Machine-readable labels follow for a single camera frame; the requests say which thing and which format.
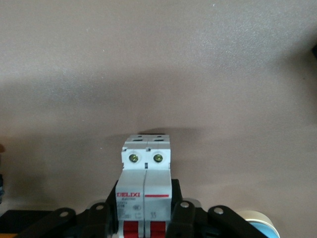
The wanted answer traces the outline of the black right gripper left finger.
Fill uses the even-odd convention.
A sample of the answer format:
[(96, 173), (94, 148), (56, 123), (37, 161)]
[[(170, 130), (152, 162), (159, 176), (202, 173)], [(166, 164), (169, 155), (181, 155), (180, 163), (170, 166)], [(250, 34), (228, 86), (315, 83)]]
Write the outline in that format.
[(106, 200), (77, 214), (59, 208), (17, 234), (17, 238), (110, 238), (118, 232), (115, 187)]

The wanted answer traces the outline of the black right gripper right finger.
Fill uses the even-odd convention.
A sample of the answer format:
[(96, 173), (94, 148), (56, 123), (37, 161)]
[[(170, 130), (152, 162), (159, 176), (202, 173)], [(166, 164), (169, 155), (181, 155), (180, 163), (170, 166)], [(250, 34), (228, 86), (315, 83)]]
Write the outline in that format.
[(227, 206), (205, 211), (181, 193), (179, 180), (172, 179), (171, 238), (262, 238), (264, 234)]

